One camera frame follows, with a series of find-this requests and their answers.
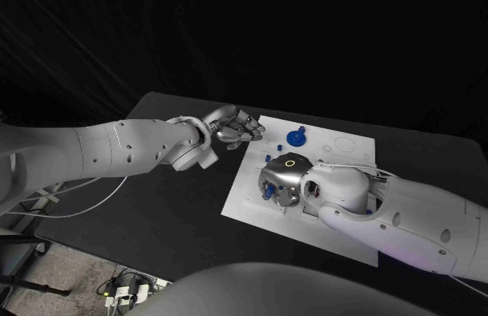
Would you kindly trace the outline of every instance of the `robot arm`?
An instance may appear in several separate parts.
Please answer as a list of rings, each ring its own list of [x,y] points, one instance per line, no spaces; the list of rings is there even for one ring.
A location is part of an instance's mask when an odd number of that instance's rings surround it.
[[[322,162],[312,165],[293,153],[261,169],[263,198],[270,187],[282,188],[270,194],[277,205],[290,207],[303,200],[329,228],[408,265],[488,282],[488,209],[464,198],[392,176]],[[381,201],[372,214],[365,210],[368,194]]]
[[[217,160],[212,135],[234,149],[241,140],[260,140],[261,131],[264,127],[231,105],[202,120],[179,116],[165,122],[122,120],[83,128],[0,124],[0,214],[58,182],[143,174],[158,164],[175,171],[197,162],[205,168]]]

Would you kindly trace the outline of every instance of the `white panel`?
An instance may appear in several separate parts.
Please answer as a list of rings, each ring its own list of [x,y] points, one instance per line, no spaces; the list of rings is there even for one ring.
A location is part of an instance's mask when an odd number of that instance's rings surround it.
[[[313,216],[312,209],[303,206],[303,200],[296,207],[280,208],[271,200],[261,199],[257,189],[257,176],[267,154],[273,159],[280,154],[294,152],[312,163],[322,159],[325,162],[375,166],[374,139],[267,116],[260,117],[258,123],[266,127],[263,139],[248,143],[221,215],[377,267],[377,251],[329,229]],[[300,126],[305,127],[306,143],[302,147],[293,147],[286,142],[286,134]],[[372,196],[368,208],[375,211]]]

